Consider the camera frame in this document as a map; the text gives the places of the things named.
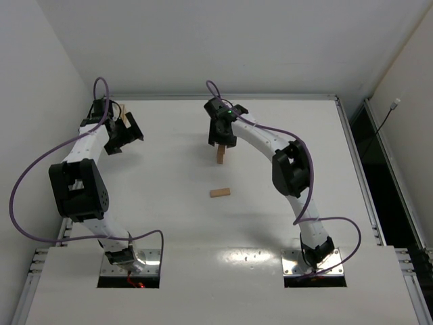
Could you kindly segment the transparent orange plastic box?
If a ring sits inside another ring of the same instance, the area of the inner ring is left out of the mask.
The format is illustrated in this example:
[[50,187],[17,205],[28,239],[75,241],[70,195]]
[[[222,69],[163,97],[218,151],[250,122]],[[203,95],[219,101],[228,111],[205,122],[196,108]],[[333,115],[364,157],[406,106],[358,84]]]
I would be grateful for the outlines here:
[[122,120],[122,122],[124,123],[125,127],[128,128],[131,126],[128,118],[126,117],[126,113],[128,113],[128,110],[126,109],[124,104],[120,105],[119,108],[119,115],[118,118]]

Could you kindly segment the wood block six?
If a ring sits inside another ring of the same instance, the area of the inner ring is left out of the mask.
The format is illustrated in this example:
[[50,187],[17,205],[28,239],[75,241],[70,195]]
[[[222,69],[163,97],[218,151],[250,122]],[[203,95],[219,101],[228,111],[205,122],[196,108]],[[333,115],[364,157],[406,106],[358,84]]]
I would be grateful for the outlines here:
[[230,196],[230,195],[231,195],[230,188],[221,188],[221,189],[215,189],[210,191],[211,198],[218,198],[218,197]]

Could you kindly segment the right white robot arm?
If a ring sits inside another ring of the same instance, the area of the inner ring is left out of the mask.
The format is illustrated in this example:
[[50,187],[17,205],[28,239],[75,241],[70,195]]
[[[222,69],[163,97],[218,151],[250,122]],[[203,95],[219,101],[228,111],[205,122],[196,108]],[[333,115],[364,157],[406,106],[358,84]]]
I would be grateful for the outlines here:
[[255,121],[240,105],[228,107],[218,98],[204,104],[210,117],[208,143],[233,148],[241,138],[265,155],[271,162],[272,182],[296,215],[294,225],[300,227],[300,243],[304,260],[317,266],[334,250],[334,243],[313,202],[314,170],[312,158],[304,143],[295,135],[284,139],[270,127]]

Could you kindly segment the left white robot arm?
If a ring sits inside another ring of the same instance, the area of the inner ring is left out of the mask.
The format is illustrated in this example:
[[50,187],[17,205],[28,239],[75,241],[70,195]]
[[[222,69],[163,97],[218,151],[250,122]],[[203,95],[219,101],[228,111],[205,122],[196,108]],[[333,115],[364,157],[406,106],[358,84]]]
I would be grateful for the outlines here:
[[97,163],[102,152],[119,154],[123,146],[144,136],[130,112],[105,99],[93,101],[79,134],[67,157],[49,168],[59,214],[97,236],[110,264],[138,274],[145,268],[144,257],[130,233],[109,215],[109,194]]

